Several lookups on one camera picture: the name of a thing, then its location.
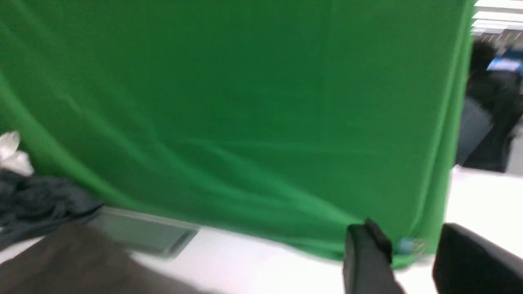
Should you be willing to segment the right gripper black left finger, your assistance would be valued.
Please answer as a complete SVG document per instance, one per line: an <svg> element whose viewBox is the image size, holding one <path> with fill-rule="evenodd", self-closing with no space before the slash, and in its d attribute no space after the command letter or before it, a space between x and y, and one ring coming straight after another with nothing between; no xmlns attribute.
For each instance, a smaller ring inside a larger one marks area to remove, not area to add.
<svg viewBox="0 0 523 294"><path fill-rule="evenodd" d="M346 294L403 294L391 268L393 246L379 225L366 219L346 229L342 277Z"/></svg>

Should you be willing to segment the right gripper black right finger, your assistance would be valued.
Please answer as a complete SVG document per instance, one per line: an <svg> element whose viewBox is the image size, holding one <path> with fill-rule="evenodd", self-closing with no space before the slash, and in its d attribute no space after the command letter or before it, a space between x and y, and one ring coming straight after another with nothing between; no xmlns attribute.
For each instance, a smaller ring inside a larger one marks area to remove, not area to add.
<svg viewBox="0 0 523 294"><path fill-rule="evenodd" d="M445 223L433 280L439 294L521 294L523 260L461 225Z"/></svg>

